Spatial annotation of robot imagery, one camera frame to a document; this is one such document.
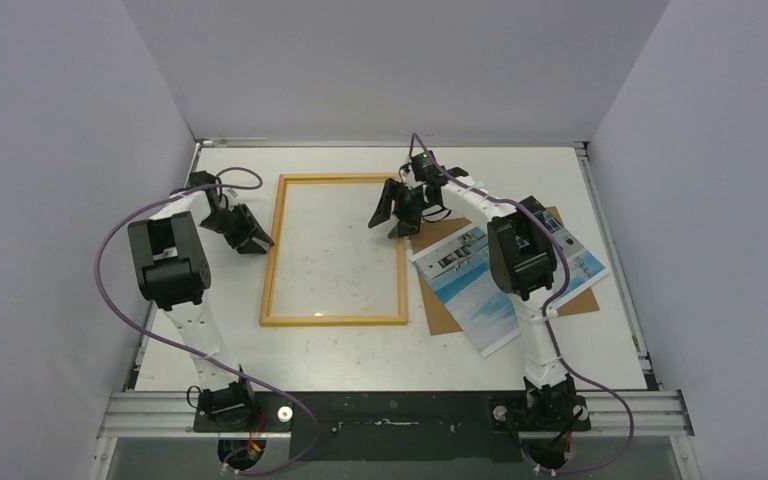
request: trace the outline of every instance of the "white panel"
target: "white panel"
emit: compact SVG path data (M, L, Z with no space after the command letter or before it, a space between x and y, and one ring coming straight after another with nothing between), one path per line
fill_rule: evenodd
M198 137L587 140L668 0L123 0Z
M381 185L287 185L273 316L396 315L396 242L366 228Z
M0 479L83 478L139 336L92 260L181 185L193 140L118 0L0 1ZM142 321L123 234L102 275Z
M591 155L704 477L768 479L768 2L673 0Z

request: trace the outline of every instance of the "zip tie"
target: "zip tie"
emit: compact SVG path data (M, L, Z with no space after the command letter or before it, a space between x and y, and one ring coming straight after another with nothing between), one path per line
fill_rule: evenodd
M217 353L219 353L219 349L218 348L214 348L213 350L211 350L210 352L208 352L205 356L203 356L201 358L203 358L205 360L210 360L211 358L216 356Z
M483 187L483 186L484 186L484 184L483 184L483 183L481 183L481 182L475 182L475 183L473 183L472 185L468 185L468 186L466 187L466 190L464 190L464 193L463 193L463 194L464 194L464 196L466 196L466 195L467 195L469 192L471 192L471 191L475 190L476 188L481 188L481 187Z
M532 357L532 356L530 356L528 354L524 354L523 356L525 357L526 360L530 360L531 362L534 362L534 363L536 363L537 365L540 365L540 366L546 366L546 365L549 365L550 363L552 363L552 362L554 362L556 360L561 360L562 358L564 358L563 355L558 355L557 357L550 358L549 360L546 360L544 362L544 361L538 360L538 359L536 359L536 358L534 358L534 357Z
M189 193L187 193L187 190L181 190L180 192L175 192L175 193L173 193L172 195L169 195L169 198L175 198L175 197L178 197L178 198L181 198L181 199L183 199L183 198L187 198L187 197L189 197L189 196L190 196L190 194L189 194Z
M549 317L548 316L544 317L542 315L539 316L539 317L536 316L536 315L532 317L532 316L529 315L529 317L526 318L525 321L528 322L528 323L535 323L535 324L536 323L546 323L546 322L549 321Z
M491 201L490 201L490 199L489 199L489 198L487 198L487 197L489 197L489 196L490 196L490 195L484 195L484 197L482 197L482 198L481 198L481 201L480 201L480 202L478 202L478 208L482 208L482 207L484 206L484 204L485 204L485 203L493 203L493 202L491 202Z

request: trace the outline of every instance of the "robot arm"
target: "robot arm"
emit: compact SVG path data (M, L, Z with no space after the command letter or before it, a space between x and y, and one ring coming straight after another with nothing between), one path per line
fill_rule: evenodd
M209 183L216 183L216 177L205 172L190 175L189 188ZM261 243L274 244L245 205L222 207L215 190L195 192L181 196L147 220L128 225L137 283L143 297L166 312L186 345L239 368L225 347L207 301L210 267L197 225L221 233L241 254L266 253ZM225 423L241 427L250 423L257 413L251 385L205 358L191 357L202 390L199 410L211 419L221 416Z
M420 153L402 167L404 182L390 179L385 183L378 208L368 226L372 228L387 221L392 211L398 222L388 236L414 235L419 233L423 210L443 207L460 213L485 230L491 274L499 289L510 296L519 320L525 343L526 380L537 389L564 382L567 370L552 346L544 325L547 319L540 313L540 305L551 293L557 266L551 244L513 206L492 203L476 193L473 187L478 185L466 171L460 168L448 170L469 188L449 182L428 155ZM545 209L533 197L521 204L542 218ZM550 310L548 315L557 314Z

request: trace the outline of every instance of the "glass pane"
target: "glass pane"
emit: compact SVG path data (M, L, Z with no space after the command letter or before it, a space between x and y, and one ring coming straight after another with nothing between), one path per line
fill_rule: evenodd
M622 438L573 440L577 456L567 464L580 467L598 463L623 444ZM113 455L109 480L168 480L177 478L227 479L219 475L215 439L120 439ZM287 459L289 440L270 440L256 468L268 468ZM394 478L533 478L528 463L492 463L463 458L448 462L302 462L295 468L266 478L280 480L336 478L377 480ZM550 478L540 475L536 478ZM678 480L681 478L668 437L639 437L615 464L591 473L563 478L612 480Z
M287 184L272 316L398 313L392 225L366 227L380 195L380 183Z

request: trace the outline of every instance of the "cardboard sheet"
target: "cardboard sheet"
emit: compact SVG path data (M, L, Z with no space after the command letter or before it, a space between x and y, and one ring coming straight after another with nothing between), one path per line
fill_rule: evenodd
M561 224L563 224L558 209L555 207L548 207L548 210L559 222L561 222ZM423 224L420 233L410 237L411 248L414 253L419 252L467 225L469 225L469 221L465 218ZM434 290L432 290L425 279L422 278L422 275L417 274L417 276L419 276L419 289L422 292L422 303L425 305L425 316L428 318L428 330L431 332L431 335L460 332L460 325L458 325L458 322L455 321L449 311L446 310L443 302L437 298ZM579 313L595 312L597 310L599 310L599 303L596 301L596 296L593 295L593 290L587 289L574 299L570 300L566 305L559 308L558 315L563 317Z

